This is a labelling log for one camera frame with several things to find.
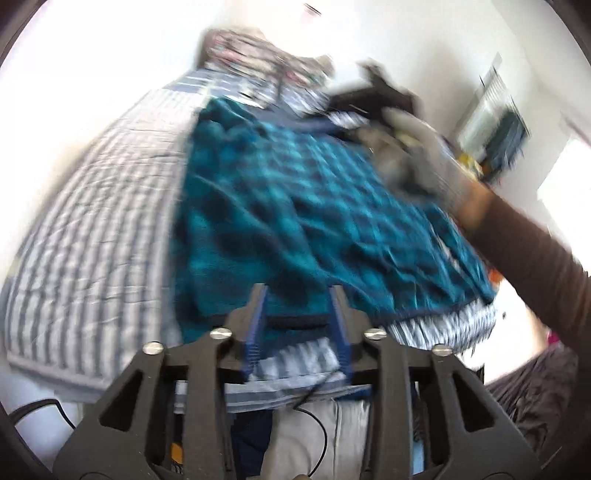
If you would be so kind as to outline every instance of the brown sleeve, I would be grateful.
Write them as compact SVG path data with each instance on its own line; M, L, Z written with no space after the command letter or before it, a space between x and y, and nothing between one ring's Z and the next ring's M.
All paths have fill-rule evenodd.
M591 363L591 279L572 254L497 196L469 240L540 320Z

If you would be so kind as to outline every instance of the metal screw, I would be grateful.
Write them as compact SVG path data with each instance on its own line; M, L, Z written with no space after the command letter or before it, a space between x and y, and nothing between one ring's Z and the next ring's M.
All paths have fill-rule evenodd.
M142 347L142 350L146 355L158 355L164 350L164 345L160 342L148 342Z
M232 331L229 328L218 327L209 332L209 336L214 340L225 340L232 336Z
M387 337L387 333L383 328L370 328L363 333L368 340L381 340Z
M444 345L442 343L438 343L437 345L435 345L431 351L433 352L433 354L437 355L437 356L450 356L453 355L453 350L451 347Z

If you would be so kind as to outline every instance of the black cable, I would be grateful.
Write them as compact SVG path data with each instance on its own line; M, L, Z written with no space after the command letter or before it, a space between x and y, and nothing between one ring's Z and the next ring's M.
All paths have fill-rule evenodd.
M304 410L301 407L294 407L294 410L305 413L305 414L309 415L310 417L312 417L313 419L315 419L315 421L318 423L318 425L320 425L320 428L322 429L322 433L324 433L324 448L322 449L322 455L320 455L318 462L316 462L316 466L312 469L312 471L310 473L308 473L308 476L312 476L318 470L318 467L322 463L322 460L324 460L324 456L326 455L326 449L328 448L328 445L329 445L329 436L326 433L326 429L324 428L324 425L322 425L322 422L312 412Z
M27 405L23 405L22 407L18 407L15 411L11 412L8 415L9 420L12 422L13 425L16 425L20 422L24 417L29 415L30 413L39 410L40 408L47 407L48 405L55 405L57 409L60 411L62 417L67 422L67 424L72 427L72 429L76 429L76 425L72 423L72 421L66 415L66 412L61 407L61 404L55 398L46 398L45 400L37 400L31 402Z
M322 385L324 385L330 377L332 377L335 373L337 373L339 370L333 370L332 372L330 372L328 375L326 375L322 382L318 382L316 385L314 385L311 389L309 389L306 394L301 398L301 400L299 400L298 402L296 402L296 404L293 406L293 409L295 411L300 411L302 413L305 413L306 415L309 415L310 417L312 417L316 423L318 425L320 425L320 428L322 429L322 433L324 433L324 448L322 449L322 455L320 455L320 458L318 459L318 462L316 462L316 466L311 470L310 473L308 473L308 476L312 476L314 475L314 473L318 470L318 467L320 466L320 464L322 463L322 460L324 460L324 456L326 455L326 449L328 448L329 445L329 436L326 433L326 429L324 428L324 425L322 425L322 422L318 419L318 417L316 415L314 415L312 412L308 411L308 410L304 410L303 408L301 408L301 406L306 403L308 401L308 399L314 395L314 393L316 393L320 387L322 387Z

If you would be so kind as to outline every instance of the dark blue fabric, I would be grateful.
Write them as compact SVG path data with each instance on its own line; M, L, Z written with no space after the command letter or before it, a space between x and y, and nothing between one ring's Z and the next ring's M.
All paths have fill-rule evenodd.
M256 282L280 328L324 325L334 284L382 325L492 300L449 218L392 196L363 148L264 124L229 99L209 103L192 140L172 241L185 341Z

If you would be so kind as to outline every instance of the blue striped bedding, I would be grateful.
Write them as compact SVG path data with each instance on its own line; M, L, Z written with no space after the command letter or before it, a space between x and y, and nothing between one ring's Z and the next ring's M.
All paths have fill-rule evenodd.
M13 368L64 400L95 401L145 342L179 343L170 228L194 114L219 95L264 103L273 91L198 70L147 93L87 149L25 238L2 289L5 350ZM283 98L299 110L326 101L305 90ZM495 318L494 305L477 300L460 312L402 322L391 334L419 348L447 343L464 351L490 334ZM228 385L229 411L284 405L337 367L319 335L266 352L250 382ZM335 376L319 394L352 388ZM182 406L182 385L178 393Z

